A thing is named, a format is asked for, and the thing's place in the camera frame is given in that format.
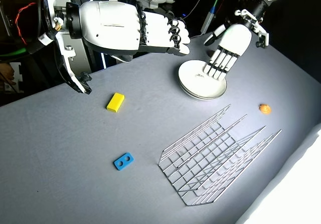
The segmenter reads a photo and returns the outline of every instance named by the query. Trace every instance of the blue block with two holes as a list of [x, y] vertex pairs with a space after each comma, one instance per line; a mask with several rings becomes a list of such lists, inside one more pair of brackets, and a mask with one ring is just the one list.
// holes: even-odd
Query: blue block with two holes
[[134, 161], [134, 157], [130, 153], [126, 153], [114, 161], [117, 170], [123, 170]]

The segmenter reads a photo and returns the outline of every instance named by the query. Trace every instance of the white plate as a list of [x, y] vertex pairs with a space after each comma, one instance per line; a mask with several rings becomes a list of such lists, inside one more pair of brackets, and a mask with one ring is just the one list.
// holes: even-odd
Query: white plate
[[184, 62], [179, 69], [183, 90], [201, 100], [215, 99], [226, 90], [226, 79], [218, 81], [203, 72], [206, 64], [204, 61], [191, 60]]

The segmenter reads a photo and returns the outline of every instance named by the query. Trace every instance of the screw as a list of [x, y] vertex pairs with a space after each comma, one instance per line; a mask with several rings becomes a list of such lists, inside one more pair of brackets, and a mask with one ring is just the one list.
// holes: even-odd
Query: screw
[[67, 51], [73, 50], [72, 46], [70, 46], [70, 45], [66, 46], [65, 49], [66, 49]]

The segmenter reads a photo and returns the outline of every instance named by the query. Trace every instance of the table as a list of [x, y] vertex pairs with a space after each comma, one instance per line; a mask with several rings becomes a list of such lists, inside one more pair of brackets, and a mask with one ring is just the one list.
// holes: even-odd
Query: table
[[[185, 57], [147, 54], [92, 74], [90, 95], [66, 84], [0, 108], [0, 223], [235, 223], [321, 118], [321, 84], [256, 36], [213, 101], [191, 98], [177, 70], [208, 60], [193, 39]], [[114, 92], [125, 95], [118, 113], [105, 109]], [[267, 103], [272, 113], [258, 106]], [[186, 207], [157, 166], [162, 150], [232, 104], [222, 125], [258, 140], [282, 133], [215, 203]], [[117, 171], [113, 161], [135, 161]]]

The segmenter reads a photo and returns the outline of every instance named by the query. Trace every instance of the wire dish rack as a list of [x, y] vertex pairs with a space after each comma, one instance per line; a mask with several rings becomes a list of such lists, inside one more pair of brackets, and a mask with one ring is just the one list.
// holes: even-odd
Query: wire dish rack
[[251, 145], [264, 126], [236, 141], [229, 131], [246, 115], [227, 128], [218, 123], [230, 106], [162, 152], [158, 165], [186, 205], [216, 201], [281, 132]]

